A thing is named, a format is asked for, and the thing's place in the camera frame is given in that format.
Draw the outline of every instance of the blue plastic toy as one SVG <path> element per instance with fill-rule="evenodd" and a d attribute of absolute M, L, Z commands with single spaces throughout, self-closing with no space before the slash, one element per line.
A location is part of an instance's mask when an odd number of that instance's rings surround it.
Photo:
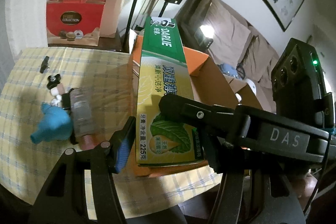
<path fill-rule="evenodd" d="M 33 143 L 38 144 L 42 141 L 50 142 L 70 138 L 73 122 L 65 110 L 57 106 L 42 103 L 41 111 L 44 117 L 38 124 L 37 131 L 30 135 Z"/>

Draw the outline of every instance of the beige sofa cushion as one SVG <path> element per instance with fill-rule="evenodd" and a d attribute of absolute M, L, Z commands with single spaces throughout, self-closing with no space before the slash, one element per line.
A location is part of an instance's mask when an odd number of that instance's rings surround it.
<path fill-rule="evenodd" d="M 273 91 L 272 89 L 265 88 L 264 86 L 261 86 L 261 89 L 264 92 L 264 95 L 269 103 L 269 106 L 271 107 L 270 112 L 276 113 L 277 112 L 277 105 L 275 101 L 273 101 Z"/>
<path fill-rule="evenodd" d="M 214 28 L 209 54 L 217 65 L 227 63 L 236 68 L 251 31 L 241 24 L 219 0 L 212 0 L 203 25 Z"/>
<path fill-rule="evenodd" d="M 267 89 L 272 88 L 272 82 L 271 82 L 271 72 L 274 69 L 275 65 L 277 64 L 279 60 L 279 57 L 272 56 L 271 61 L 269 62 L 268 66 L 266 67 L 266 70 L 262 77 L 259 80 L 259 84 Z"/>
<path fill-rule="evenodd" d="M 207 14 L 211 3 L 212 0 L 201 0 L 199 2 L 197 8 L 187 22 L 187 25 L 190 27 L 191 30 L 196 30 L 199 26 L 203 24 L 205 15 Z"/>
<path fill-rule="evenodd" d="M 261 85 L 256 82 L 253 81 L 253 83 L 255 84 L 257 93 L 256 93 L 256 97 L 261 105 L 261 107 L 263 108 L 263 110 L 268 111 L 268 112 L 272 112 L 272 108 L 270 106 L 270 102 L 269 102 L 269 98 L 266 97 L 263 87 L 261 87 Z"/>
<path fill-rule="evenodd" d="M 249 30 L 253 38 L 242 63 L 246 78 L 259 81 L 276 52 L 254 27 Z"/>

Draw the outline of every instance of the screw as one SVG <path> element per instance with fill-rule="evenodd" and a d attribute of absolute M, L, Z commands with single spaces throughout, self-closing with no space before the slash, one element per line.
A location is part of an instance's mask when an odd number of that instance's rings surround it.
<path fill-rule="evenodd" d="M 203 117 L 204 117 L 204 113 L 203 113 L 202 111 L 199 111 L 199 112 L 197 112 L 196 116 L 197 116 L 197 118 L 199 118 L 199 119 L 203 119 Z"/>
<path fill-rule="evenodd" d="M 68 148 L 67 150 L 65 150 L 66 155 L 71 155 L 73 152 L 74 152 L 73 148 Z"/>
<path fill-rule="evenodd" d="M 102 143 L 100 144 L 100 146 L 101 146 L 102 148 L 108 148 L 108 147 L 110 146 L 110 142 L 109 142 L 109 141 L 104 141 L 104 142 L 102 142 Z"/>

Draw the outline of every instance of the cable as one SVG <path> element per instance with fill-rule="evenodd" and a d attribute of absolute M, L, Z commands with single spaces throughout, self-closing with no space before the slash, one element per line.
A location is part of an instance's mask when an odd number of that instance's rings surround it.
<path fill-rule="evenodd" d="M 323 164 L 322 164 L 322 172 L 321 172 L 321 175 L 320 177 L 318 178 L 317 182 L 316 182 L 316 185 L 315 185 L 315 188 L 313 190 L 313 193 L 312 195 L 310 196 L 309 200 L 308 200 L 308 203 L 305 207 L 305 209 L 303 210 L 303 214 L 306 216 L 307 214 L 307 211 L 312 203 L 312 201 L 314 200 L 316 194 L 317 194 L 317 191 L 319 190 L 319 185 L 322 181 L 322 178 L 323 178 L 323 175 L 325 173 L 325 170 L 326 170 L 326 167 L 327 167 L 327 162 L 328 162 L 328 156 L 329 156 L 329 146 L 330 146 L 330 140 L 331 140 L 331 136 L 332 134 L 329 133 L 329 138 L 328 138 L 328 143 L 327 143 L 327 148 L 325 150 L 325 154 L 324 154 L 324 158 L 323 158 Z"/>

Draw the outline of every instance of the red box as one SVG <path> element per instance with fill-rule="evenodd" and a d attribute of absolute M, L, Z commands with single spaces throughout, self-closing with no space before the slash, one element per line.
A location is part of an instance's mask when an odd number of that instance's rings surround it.
<path fill-rule="evenodd" d="M 97 46 L 104 4 L 104 0 L 48 1 L 48 44 Z"/>

